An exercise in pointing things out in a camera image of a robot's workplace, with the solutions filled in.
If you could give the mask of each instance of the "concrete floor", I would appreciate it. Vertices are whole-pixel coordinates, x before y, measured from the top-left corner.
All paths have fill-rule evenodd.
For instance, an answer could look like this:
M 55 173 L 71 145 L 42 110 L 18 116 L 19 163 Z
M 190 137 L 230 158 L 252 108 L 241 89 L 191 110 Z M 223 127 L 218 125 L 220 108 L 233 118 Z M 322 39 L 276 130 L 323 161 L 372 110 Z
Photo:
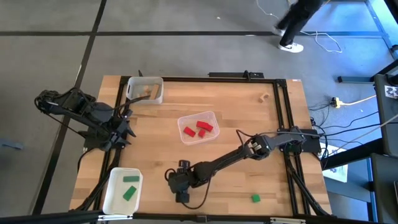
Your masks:
M 267 12 L 283 16 L 286 2 L 259 0 Z M 91 30 L 100 0 L 0 0 L 0 31 Z M 264 15 L 253 0 L 108 1 L 99 30 L 270 30 L 276 19 Z M 332 2 L 320 9 L 304 30 L 377 31 L 360 2 Z M 297 37 L 305 50 L 296 55 L 275 48 L 270 37 L 97 37 L 81 89 L 97 95 L 103 75 L 196 76 L 208 72 L 263 72 L 267 78 L 303 81 L 309 106 L 338 96 L 350 102 L 374 94 L 372 85 L 337 84 L 340 75 L 370 76 L 392 62 L 381 38 L 337 37 L 343 53 L 327 53 L 311 37 Z M 87 37 L 0 37 L 0 136 L 24 149 L 0 148 L 0 217 L 31 212 L 58 124 L 40 114 L 33 99 L 42 90 L 72 87 Z M 324 37 L 319 41 L 336 48 Z M 377 111 L 376 100 L 331 109 L 324 126 L 348 124 Z M 312 113 L 320 123 L 326 110 Z M 377 115 L 353 127 L 379 122 Z M 73 128 L 83 126 L 72 123 Z M 334 133 L 340 129 L 328 129 Z M 334 136 L 350 140 L 366 130 Z M 360 139 L 378 138 L 375 132 Z M 341 146 L 342 142 L 331 141 Z M 47 196 L 44 213 L 68 210 L 83 140 L 68 132 Z

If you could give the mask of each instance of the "red block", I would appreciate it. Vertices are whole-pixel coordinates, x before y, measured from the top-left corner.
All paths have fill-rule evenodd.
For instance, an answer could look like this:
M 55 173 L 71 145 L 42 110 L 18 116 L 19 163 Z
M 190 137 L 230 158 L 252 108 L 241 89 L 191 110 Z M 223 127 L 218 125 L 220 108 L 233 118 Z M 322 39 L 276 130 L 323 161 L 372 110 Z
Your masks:
M 206 123 L 206 122 L 203 122 L 203 121 L 198 121 L 197 122 L 197 127 L 198 128 L 203 128 L 203 129 L 206 129 L 207 131 L 211 131 L 211 130 L 213 130 L 213 127 L 212 127 L 212 125 L 210 125 L 210 124 L 208 124 L 208 123 Z
M 190 128 L 188 128 L 188 127 L 185 127 L 184 133 L 187 134 L 187 135 L 189 135 L 189 136 L 191 136 L 191 137 L 194 137 L 195 134 L 196 134 L 196 132 L 194 132 L 192 129 L 190 129 Z
M 204 129 L 201 129 L 198 133 L 199 137 L 203 138 L 205 136 L 206 131 Z

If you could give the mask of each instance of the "white plastic bin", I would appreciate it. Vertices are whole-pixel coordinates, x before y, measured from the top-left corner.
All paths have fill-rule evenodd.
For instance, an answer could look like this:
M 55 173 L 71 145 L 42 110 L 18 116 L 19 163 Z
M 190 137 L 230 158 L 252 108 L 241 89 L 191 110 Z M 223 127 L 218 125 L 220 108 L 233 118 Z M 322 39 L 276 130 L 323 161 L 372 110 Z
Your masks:
M 123 177 L 139 176 L 138 182 L 123 182 Z M 142 189 L 142 174 L 139 169 L 133 168 L 113 168 L 109 176 L 108 188 L 103 205 L 103 211 L 107 215 L 132 215 L 138 210 L 139 198 Z M 123 198 L 124 193 L 131 186 L 137 190 L 129 201 Z
M 156 98 L 154 100 L 141 100 L 137 104 L 161 104 L 163 102 L 163 78 L 160 77 L 131 77 L 127 83 L 126 97 L 130 100 L 137 98 L 138 95 L 144 93 L 144 87 L 148 86 L 149 90 L 155 84 L 159 85 Z
M 199 137 L 198 133 L 201 128 L 197 128 L 197 121 L 203 121 L 212 125 L 213 130 L 211 130 L 211 132 L 206 131 L 203 138 Z M 212 111 L 181 117 L 178 119 L 177 124 L 180 130 L 181 141 L 188 146 L 214 140 L 220 134 L 216 115 Z M 189 127 L 190 129 L 192 129 L 194 132 L 196 132 L 196 135 L 194 137 L 191 137 L 185 134 L 185 127 Z

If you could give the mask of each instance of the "shoe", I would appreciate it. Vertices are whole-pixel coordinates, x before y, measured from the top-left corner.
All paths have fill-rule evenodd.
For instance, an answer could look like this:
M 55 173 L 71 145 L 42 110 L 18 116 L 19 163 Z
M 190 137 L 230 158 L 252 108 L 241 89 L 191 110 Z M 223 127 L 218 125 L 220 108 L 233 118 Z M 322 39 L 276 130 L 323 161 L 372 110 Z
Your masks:
M 272 27 L 272 32 L 273 32 L 275 35 L 278 35 L 279 37 L 283 37 L 283 35 L 285 35 L 285 31 L 286 31 L 286 30 L 282 30 L 282 29 L 278 29 L 278 28 L 276 28 L 276 27 Z
M 299 52 L 302 52 L 304 50 L 304 46 L 303 45 L 296 44 L 296 43 L 289 44 L 287 46 L 282 46 L 282 45 L 279 44 L 278 48 L 281 49 L 281 50 L 292 52 L 292 53 L 299 53 Z

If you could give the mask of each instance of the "wooden tabletop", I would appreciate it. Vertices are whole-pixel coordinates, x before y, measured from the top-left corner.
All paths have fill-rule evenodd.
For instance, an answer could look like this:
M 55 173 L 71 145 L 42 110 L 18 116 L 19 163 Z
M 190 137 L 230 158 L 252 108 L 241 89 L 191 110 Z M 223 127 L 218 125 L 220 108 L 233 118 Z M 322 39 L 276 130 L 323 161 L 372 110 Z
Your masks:
M 120 76 L 105 76 L 98 101 L 114 105 L 119 81 Z M 311 128 L 301 81 L 288 80 L 287 86 L 295 125 L 302 129 Z M 260 103 L 258 99 L 263 93 L 269 97 Z M 144 176 L 138 212 L 292 215 L 283 154 L 278 150 L 261 161 L 246 159 L 217 172 L 212 178 L 207 201 L 198 210 L 175 203 L 175 195 L 164 179 L 164 172 L 168 168 L 176 169 L 181 159 L 194 164 L 212 161 L 235 150 L 240 144 L 236 129 L 248 134 L 276 131 L 279 125 L 272 85 L 165 82 L 161 105 L 131 105 L 131 109 L 131 128 L 137 137 L 128 137 L 131 145 L 122 151 L 119 166 L 138 168 Z M 203 144 L 184 145 L 178 131 L 178 118 L 204 111 L 215 113 L 220 135 Z M 104 152 L 94 150 L 83 158 L 70 208 L 79 206 L 96 185 L 103 155 Z M 319 161 L 307 153 L 302 154 L 301 159 L 306 186 L 322 208 L 331 212 Z M 299 211 L 303 212 L 300 191 L 297 186 L 295 189 Z M 189 188 L 189 205 L 197 206 L 203 200 L 205 190 L 205 186 Z M 260 195 L 259 203 L 252 202 L 254 194 Z

